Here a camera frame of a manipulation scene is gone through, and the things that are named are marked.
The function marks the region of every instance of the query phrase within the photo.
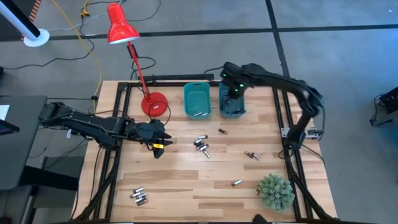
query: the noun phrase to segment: yellow tape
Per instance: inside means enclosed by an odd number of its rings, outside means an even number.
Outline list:
[[[163,149],[164,145],[161,144],[154,144],[154,147],[158,148],[158,149]]]

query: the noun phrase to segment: lamp base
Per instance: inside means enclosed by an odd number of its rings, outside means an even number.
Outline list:
[[[50,38],[50,34],[47,30],[45,29],[39,29],[40,35],[37,39],[35,40],[29,40],[27,37],[24,37],[24,44],[28,47],[40,47],[47,43]]]
[[[160,116],[167,110],[166,96],[159,92],[150,93],[149,97],[142,99],[141,108],[151,118]]]

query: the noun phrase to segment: lamp shade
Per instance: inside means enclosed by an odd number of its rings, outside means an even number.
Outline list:
[[[107,8],[111,28],[108,31],[108,43],[118,44],[139,38],[137,30],[127,23],[123,8],[118,3],[111,3]]]

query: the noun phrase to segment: table leg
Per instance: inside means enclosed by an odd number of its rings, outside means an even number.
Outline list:
[[[79,179],[47,170],[25,166],[19,185],[39,185],[64,190],[77,190]]]

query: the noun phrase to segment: red desk lamp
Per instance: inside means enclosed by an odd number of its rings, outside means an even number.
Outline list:
[[[133,26],[127,23],[124,17],[123,8],[118,3],[111,3],[107,8],[109,20],[111,21],[111,28],[108,32],[108,44],[119,44],[127,42],[134,62],[137,65],[139,77],[142,82],[142,89],[144,90],[144,99],[141,101],[141,108],[143,112],[150,117],[162,115],[167,109],[166,97],[159,93],[149,93],[145,84],[142,71],[138,64],[136,52],[133,50],[131,40],[139,38],[139,33]]]

